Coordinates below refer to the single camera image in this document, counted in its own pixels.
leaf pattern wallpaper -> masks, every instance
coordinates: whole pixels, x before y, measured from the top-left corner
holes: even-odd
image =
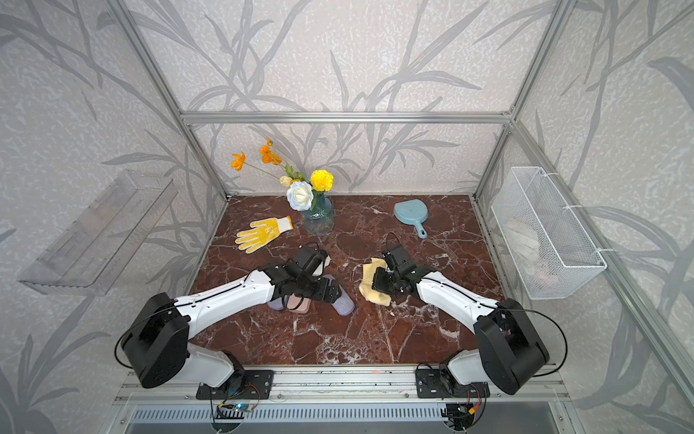
[[[503,111],[555,0],[128,0],[186,111]],[[104,17],[101,25],[107,26]],[[474,191],[497,125],[195,125],[231,194],[281,193],[231,169],[270,137],[294,167],[333,171],[335,192]]]
[[[186,111],[502,111],[556,2],[126,3]]]
[[[0,432],[94,433],[126,375],[112,359],[151,295],[187,291],[223,199],[105,4],[0,4]],[[39,294],[21,272],[124,169],[178,194],[109,293]]]
[[[520,116],[690,354],[693,12],[691,0],[579,2]],[[531,164],[512,140],[481,201],[525,298],[489,209],[517,165]],[[562,318],[573,349],[562,376],[586,432],[694,433],[691,410],[603,277],[566,300],[525,302]]]

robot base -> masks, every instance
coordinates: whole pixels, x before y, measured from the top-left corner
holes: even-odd
[[[441,381],[440,369],[420,368],[414,372],[417,383],[418,398],[467,398],[477,399],[477,393],[482,398],[489,398],[489,385],[487,383],[471,383],[458,385],[455,390],[446,390]]]
[[[275,373],[271,370],[247,369],[242,386],[242,388],[245,388],[245,390],[234,399],[269,399],[274,374]],[[257,388],[257,392],[254,388],[248,386],[249,381],[251,385],[254,385]],[[210,387],[206,384],[201,384],[200,387],[198,387],[198,392],[195,394],[195,399],[209,401],[210,399],[225,399],[234,395],[235,391],[230,391],[227,385],[222,385],[221,387]]]

acrylic shelf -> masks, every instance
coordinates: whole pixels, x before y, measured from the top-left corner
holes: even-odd
[[[124,171],[19,281],[43,294],[106,294],[177,193],[171,178]]]

flower stem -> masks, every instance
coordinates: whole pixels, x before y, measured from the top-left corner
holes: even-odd
[[[249,162],[247,162],[247,163],[245,163],[245,164],[246,164],[246,166],[251,166],[253,169],[257,169],[257,170],[260,170],[261,172],[265,172],[266,174],[272,176],[273,178],[277,178],[277,179],[280,178],[279,176],[273,175],[273,174],[271,174],[270,172],[267,172],[267,171],[261,169],[260,167],[256,167],[256,166],[250,164]]]

vent grille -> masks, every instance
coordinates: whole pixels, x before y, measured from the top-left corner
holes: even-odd
[[[243,423],[269,422],[431,422],[441,421],[436,403],[260,404],[246,413],[224,410]],[[137,406],[132,424],[201,423],[211,420],[209,405]],[[240,422],[221,420],[220,422]]]

